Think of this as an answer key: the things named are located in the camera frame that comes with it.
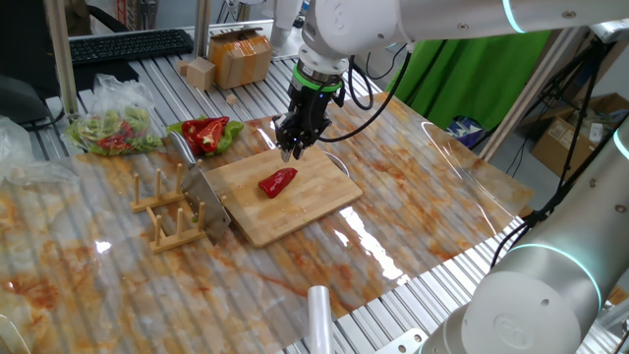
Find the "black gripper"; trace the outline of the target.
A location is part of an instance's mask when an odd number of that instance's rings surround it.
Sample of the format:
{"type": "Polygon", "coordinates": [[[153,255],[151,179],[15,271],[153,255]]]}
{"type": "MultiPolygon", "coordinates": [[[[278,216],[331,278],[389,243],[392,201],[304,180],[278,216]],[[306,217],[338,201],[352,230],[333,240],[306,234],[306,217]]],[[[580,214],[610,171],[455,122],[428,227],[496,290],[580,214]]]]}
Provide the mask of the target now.
{"type": "Polygon", "coordinates": [[[291,159],[291,142],[294,144],[292,155],[301,158],[307,148],[311,147],[323,131],[331,125],[326,116],[330,101],[344,104],[344,89],[338,91],[322,91],[308,87],[289,87],[291,98],[289,112],[274,116],[273,126],[276,146],[279,148],[283,161],[291,159]]]}

